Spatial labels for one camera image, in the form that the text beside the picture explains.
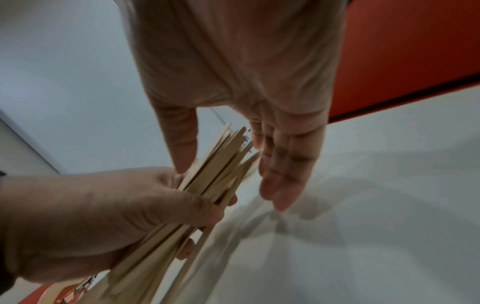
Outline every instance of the wooden coffee stirrer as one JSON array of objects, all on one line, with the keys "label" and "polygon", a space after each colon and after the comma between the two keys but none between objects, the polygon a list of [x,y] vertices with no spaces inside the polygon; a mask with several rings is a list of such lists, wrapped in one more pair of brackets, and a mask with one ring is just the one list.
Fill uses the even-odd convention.
[{"label": "wooden coffee stirrer", "polygon": [[[201,195],[212,203],[223,195],[219,204],[223,209],[229,204],[259,156],[255,154],[240,164],[252,144],[241,149],[246,129],[242,128],[234,134],[231,134],[229,129],[230,125],[227,125],[206,156],[194,166],[178,187],[179,190]],[[159,227],[139,242],[136,248],[130,250],[102,281],[80,299],[79,304],[150,304],[168,267],[195,230],[194,227],[181,224]],[[212,230],[213,227],[205,229],[162,303],[170,303],[177,296],[183,278]]]}]

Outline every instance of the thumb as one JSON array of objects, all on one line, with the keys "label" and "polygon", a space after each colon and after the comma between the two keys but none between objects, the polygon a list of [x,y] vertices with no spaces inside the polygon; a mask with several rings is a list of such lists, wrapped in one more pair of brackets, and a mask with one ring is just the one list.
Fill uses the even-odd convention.
[{"label": "thumb", "polygon": [[197,156],[199,132],[196,109],[155,108],[166,146],[178,173],[185,173]]},{"label": "thumb", "polygon": [[193,227],[212,226],[224,216],[217,205],[188,192],[168,189],[161,202],[153,203],[153,216],[159,224],[186,224]]}]

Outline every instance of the white surface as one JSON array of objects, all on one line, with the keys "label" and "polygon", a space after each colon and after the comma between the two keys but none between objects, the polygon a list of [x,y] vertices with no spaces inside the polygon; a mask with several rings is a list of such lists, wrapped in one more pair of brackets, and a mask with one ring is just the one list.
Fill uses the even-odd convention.
[{"label": "white surface", "polygon": [[[0,117],[60,173],[170,166],[111,0],[0,0]],[[199,110],[199,157],[222,125]]]},{"label": "white surface", "polygon": [[479,99],[329,125],[297,204],[276,214],[251,178],[176,303],[479,303]]},{"label": "white surface", "polygon": [[[0,170],[8,175],[56,174],[56,172],[0,120]],[[0,304],[15,304],[40,284],[18,279],[15,286],[0,296]]]}]

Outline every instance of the human hand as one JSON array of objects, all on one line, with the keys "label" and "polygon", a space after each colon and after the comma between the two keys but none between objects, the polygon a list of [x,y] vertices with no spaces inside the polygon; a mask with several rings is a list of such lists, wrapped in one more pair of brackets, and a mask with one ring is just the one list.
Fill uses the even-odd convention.
[{"label": "human hand", "polygon": [[[0,248],[7,269],[38,282],[85,277],[110,269],[162,224],[220,221],[220,207],[177,190],[182,178],[170,168],[3,178]],[[193,246],[190,240],[178,257]]]},{"label": "human hand", "polygon": [[263,149],[260,193],[278,210],[320,156],[344,0],[117,1],[175,168],[197,153],[197,107],[229,105]]}]

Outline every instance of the dark sleeve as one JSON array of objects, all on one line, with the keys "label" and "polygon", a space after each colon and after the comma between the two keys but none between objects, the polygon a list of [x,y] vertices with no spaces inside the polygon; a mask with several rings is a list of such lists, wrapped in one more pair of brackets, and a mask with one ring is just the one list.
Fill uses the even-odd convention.
[{"label": "dark sleeve", "polygon": [[[6,174],[0,171],[0,183],[2,182],[2,176]],[[4,294],[15,284],[14,276],[8,272],[7,267],[5,266],[5,257],[3,244],[0,244],[0,295]]]}]

